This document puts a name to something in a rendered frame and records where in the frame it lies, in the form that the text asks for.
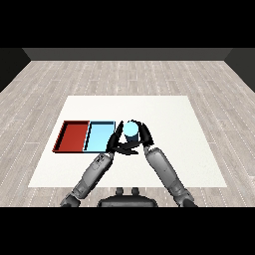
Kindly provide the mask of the light blue shallow open box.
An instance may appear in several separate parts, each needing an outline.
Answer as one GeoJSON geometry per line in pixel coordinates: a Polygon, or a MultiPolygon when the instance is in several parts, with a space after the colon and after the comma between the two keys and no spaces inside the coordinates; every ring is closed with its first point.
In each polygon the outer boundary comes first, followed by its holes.
{"type": "Polygon", "coordinates": [[[108,141],[116,129],[114,121],[91,121],[84,142],[84,153],[100,153],[107,149],[108,141]]]}

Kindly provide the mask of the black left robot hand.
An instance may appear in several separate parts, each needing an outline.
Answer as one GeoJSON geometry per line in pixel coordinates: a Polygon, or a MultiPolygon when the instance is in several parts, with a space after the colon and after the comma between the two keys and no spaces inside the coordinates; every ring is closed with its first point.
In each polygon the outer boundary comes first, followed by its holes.
{"type": "Polygon", "coordinates": [[[132,155],[137,154],[136,150],[133,150],[134,147],[139,146],[138,142],[126,142],[121,143],[120,138],[122,136],[124,129],[124,122],[120,122],[116,131],[110,136],[109,141],[107,143],[106,152],[110,156],[114,156],[116,152],[125,154],[125,155],[132,155]]]}

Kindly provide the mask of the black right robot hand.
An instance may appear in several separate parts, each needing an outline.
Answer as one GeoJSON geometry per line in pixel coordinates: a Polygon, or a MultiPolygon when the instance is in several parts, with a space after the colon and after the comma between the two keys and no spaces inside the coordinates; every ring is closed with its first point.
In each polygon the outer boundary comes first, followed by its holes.
{"type": "Polygon", "coordinates": [[[143,147],[148,147],[153,145],[153,139],[150,134],[148,127],[139,121],[131,120],[129,122],[134,122],[138,125],[138,143],[143,147]]]}

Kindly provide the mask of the red shallow open box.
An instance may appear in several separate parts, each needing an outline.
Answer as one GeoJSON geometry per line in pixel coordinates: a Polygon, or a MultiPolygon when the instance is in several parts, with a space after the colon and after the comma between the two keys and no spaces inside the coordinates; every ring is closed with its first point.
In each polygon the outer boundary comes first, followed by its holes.
{"type": "Polygon", "coordinates": [[[53,147],[53,152],[82,153],[89,123],[89,121],[64,121],[53,147]]]}

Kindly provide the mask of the small blue can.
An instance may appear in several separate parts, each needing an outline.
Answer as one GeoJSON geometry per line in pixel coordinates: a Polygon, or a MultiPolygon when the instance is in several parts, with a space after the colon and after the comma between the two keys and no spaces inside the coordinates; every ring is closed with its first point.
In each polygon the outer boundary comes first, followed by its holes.
{"type": "Polygon", "coordinates": [[[124,135],[127,141],[138,141],[138,125],[134,122],[127,122],[124,125],[124,135]]]}

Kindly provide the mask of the dark grey robot body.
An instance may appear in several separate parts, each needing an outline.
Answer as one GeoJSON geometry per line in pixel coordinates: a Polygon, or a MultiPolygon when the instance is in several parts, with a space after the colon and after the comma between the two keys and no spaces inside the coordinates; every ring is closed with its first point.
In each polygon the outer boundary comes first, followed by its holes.
{"type": "Polygon", "coordinates": [[[98,203],[98,207],[157,207],[154,199],[141,196],[137,187],[131,189],[131,195],[124,195],[124,189],[118,187],[116,194],[98,203]]]}

